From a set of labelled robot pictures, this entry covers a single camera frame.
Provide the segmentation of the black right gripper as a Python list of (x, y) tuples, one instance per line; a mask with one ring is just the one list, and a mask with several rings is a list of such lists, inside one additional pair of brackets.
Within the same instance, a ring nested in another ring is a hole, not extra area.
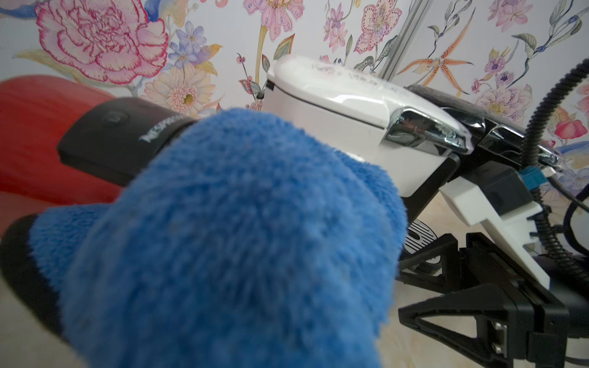
[(464, 262), (472, 288), (462, 290), (458, 240), (444, 234), (419, 251), (402, 254), (397, 280), (449, 292), (407, 305), (399, 322), (482, 367), (563, 367), (571, 343), (587, 358), (588, 299), (568, 286), (555, 262), (539, 256), (551, 276), (541, 286), (481, 233), (466, 236)]

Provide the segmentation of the black coffee machine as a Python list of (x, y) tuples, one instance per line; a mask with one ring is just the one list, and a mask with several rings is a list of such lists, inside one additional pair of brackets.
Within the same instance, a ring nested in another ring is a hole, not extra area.
[(469, 155), (460, 156), (460, 167), (455, 176), (468, 173), (489, 161), (521, 170), (520, 155), (525, 141), (524, 129), (507, 118), (430, 87), (411, 84), (407, 90), (446, 111), (471, 133), (474, 151)]

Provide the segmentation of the white coffee machine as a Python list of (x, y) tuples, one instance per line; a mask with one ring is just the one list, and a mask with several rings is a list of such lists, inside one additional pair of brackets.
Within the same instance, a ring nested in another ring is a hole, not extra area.
[(267, 73), (262, 110), (379, 166), (414, 222), (473, 153), (472, 134), (425, 98), (380, 78), (297, 55)]

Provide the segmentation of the blue microfibre cloth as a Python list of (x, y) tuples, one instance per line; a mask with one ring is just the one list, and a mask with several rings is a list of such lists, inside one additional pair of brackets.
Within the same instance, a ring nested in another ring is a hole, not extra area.
[(1, 273), (90, 367), (379, 367), (407, 226), (382, 168), (233, 109), (115, 202), (14, 222)]

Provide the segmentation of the red Nespresso coffee machine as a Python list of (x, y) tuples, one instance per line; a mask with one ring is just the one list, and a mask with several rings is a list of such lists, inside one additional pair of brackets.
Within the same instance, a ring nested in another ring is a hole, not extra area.
[(1, 227), (114, 201), (195, 119), (48, 75), (1, 83)]

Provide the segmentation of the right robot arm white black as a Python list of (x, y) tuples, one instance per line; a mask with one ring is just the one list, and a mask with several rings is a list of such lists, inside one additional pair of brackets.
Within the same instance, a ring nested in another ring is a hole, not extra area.
[(575, 66), (541, 101), (525, 130), (428, 87), (410, 91), (435, 114), (403, 107), (386, 138), (446, 162), (406, 199), (415, 219), (439, 191), (466, 225), (466, 244), (445, 234), (400, 259), (399, 280), (437, 293), (400, 308), (400, 323), (484, 367), (587, 366), (571, 339), (588, 336), (588, 249), (573, 239), (572, 216), (588, 191), (558, 182), (560, 153), (541, 138), (559, 104), (588, 75)]

